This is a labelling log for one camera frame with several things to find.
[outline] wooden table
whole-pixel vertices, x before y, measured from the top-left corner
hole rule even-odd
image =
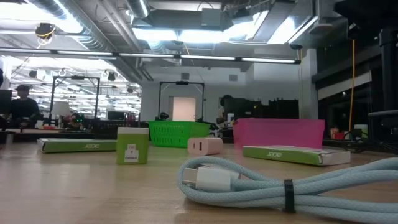
[[[243,158],[225,145],[221,157],[274,178],[303,178],[349,167],[314,167]],[[149,151],[147,165],[117,166],[115,152],[41,154],[35,144],[0,150],[1,224],[139,223],[343,223],[278,210],[219,208],[187,200],[177,188],[184,149]],[[392,155],[353,154],[351,166]],[[398,202],[398,182],[328,193],[370,202]]]

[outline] pink basket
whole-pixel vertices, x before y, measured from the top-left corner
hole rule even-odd
[[[297,146],[322,148],[324,120],[239,119],[233,126],[235,146]]]

